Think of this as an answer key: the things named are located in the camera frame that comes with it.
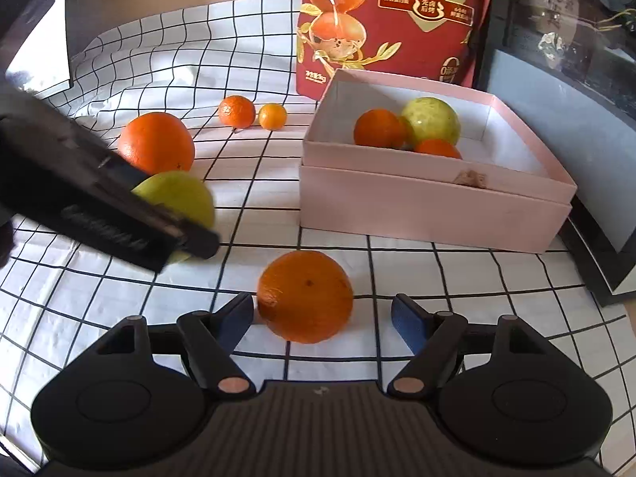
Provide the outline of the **red snack bag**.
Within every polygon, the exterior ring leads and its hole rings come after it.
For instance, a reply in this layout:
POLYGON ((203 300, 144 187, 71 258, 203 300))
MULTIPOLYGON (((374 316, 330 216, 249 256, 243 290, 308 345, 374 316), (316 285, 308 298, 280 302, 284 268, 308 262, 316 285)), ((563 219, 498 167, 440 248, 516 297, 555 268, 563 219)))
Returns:
POLYGON ((301 0, 297 92, 315 100, 337 70, 469 86, 491 0, 301 0))

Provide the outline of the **green guava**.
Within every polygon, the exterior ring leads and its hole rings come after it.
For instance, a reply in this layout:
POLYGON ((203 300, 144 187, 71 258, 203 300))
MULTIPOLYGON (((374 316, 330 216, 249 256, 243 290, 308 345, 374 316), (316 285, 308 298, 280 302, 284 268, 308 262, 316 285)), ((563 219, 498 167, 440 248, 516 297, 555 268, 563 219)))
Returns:
POLYGON ((132 193, 145 202, 152 225, 161 232, 161 243, 153 248, 159 256, 154 269, 162 271, 191 257, 207 260, 218 251, 215 201, 202 180, 185 171, 167 171, 140 182, 132 193))

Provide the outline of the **small mandarin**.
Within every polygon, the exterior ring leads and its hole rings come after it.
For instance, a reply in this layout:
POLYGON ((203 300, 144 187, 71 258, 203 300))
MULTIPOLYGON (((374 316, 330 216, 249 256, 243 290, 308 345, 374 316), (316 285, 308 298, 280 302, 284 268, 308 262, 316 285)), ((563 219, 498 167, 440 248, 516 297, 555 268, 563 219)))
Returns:
POLYGON ((256 119, 256 108, 246 97, 234 95, 224 98, 218 107, 220 122, 233 129, 245 129, 256 119))

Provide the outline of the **small orange inside box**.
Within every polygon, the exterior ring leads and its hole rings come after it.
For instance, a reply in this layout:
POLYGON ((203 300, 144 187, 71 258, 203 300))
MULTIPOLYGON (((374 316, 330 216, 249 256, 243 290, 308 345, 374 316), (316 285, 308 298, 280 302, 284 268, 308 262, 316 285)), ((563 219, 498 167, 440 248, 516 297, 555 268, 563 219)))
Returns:
POLYGON ((418 142, 414 147, 414 151, 421 154, 462 159, 459 150, 454 144, 439 138, 425 139, 418 142))

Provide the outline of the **black framed picture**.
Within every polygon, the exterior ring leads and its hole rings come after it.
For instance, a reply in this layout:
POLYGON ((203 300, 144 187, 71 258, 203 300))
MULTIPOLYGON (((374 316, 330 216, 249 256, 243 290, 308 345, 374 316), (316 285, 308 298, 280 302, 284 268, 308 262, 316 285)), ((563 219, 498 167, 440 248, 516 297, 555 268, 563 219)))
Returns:
POLYGON ((492 0, 480 88, 578 190, 560 231, 597 302, 635 296, 635 0, 492 0))

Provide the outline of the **tiny kumquat orange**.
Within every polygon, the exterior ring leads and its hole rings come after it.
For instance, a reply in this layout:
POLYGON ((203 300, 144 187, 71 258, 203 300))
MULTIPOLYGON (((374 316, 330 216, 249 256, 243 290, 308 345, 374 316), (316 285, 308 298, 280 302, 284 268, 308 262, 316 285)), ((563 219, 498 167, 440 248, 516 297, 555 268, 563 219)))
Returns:
POLYGON ((259 125, 266 130, 275 132, 286 125, 288 118, 287 110, 279 103, 267 103, 258 114, 259 125))

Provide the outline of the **pink cardboard box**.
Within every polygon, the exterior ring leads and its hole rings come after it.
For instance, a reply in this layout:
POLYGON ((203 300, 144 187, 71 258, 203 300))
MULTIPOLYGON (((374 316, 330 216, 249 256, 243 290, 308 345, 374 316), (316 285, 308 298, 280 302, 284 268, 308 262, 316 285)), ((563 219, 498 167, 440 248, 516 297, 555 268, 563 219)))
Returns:
POLYGON ((310 229, 541 253, 576 191, 559 160, 501 99, 460 85, 336 71, 303 139, 300 223, 310 229), (457 112, 460 158, 354 143, 363 112, 399 112, 426 96, 457 112))

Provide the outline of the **guava inside box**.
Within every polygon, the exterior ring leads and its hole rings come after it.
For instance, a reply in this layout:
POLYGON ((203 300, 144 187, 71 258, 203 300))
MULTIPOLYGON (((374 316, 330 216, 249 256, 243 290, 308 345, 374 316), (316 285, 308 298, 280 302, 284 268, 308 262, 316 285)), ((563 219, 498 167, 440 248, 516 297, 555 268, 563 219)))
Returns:
POLYGON ((429 139, 444 140, 456 145, 461 124, 455 110, 445 101, 434 97, 418 97, 410 100, 400 113, 407 128, 406 142, 416 147, 429 139))

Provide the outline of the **mandarin inside box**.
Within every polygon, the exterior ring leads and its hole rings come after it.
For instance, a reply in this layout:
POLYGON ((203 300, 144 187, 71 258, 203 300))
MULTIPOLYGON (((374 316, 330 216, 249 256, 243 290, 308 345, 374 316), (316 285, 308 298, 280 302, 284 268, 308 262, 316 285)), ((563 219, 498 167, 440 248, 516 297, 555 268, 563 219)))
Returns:
POLYGON ((354 143, 362 147, 401 149, 406 142, 406 127, 395 113, 372 109, 358 117, 353 135, 354 143))

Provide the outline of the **large orange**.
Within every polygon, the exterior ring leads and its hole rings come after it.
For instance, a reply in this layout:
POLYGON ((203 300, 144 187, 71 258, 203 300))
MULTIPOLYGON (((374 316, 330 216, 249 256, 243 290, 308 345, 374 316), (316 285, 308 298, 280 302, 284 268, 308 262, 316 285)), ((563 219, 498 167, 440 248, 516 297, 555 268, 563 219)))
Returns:
POLYGON ((174 115, 151 112, 136 117, 122 130, 118 153, 149 176, 167 171, 189 171, 195 147, 188 128, 174 115))

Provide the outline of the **white black grid tablecloth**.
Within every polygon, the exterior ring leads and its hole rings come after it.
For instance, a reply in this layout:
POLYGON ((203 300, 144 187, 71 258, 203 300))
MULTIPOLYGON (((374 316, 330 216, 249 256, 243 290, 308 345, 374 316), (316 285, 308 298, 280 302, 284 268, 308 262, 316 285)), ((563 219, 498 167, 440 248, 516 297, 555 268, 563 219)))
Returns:
POLYGON ((294 28, 301 0, 238 0, 156 14, 62 54, 27 50, 15 68, 68 70, 72 84, 50 104, 106 144, 150 111, 176 115, 194 140, 192 171, 215 196, 219 253, 151 272, 15 217, 15 246, 1 272, 1 433, 35 464, 43 453, 29 416, 35 394, 126 316, 174 322, 215 310, 256 289, 262 270, 295 249, 319 250, 346 271, 355 292, 350 321, 335 337, 299 345, 261 321, 235 350, 255 382, 266 379, 389 381, 410 350, 390 322, 391 297, 412 296, 430 311, 474 323, 516 313, 548 337, 608 393, 613 420, 601 448, 608 471, 635 471, 635 335, 630 310, 601 307, 563 243, 544 254, 498 252, 347 235, 299 223, 302 140, 315 102, 295 90, 294 28), (220 102, 251 100, 245 129, 223 125, 220 102), (271 132, 260 109, 279 103, 286 125, 271 132))

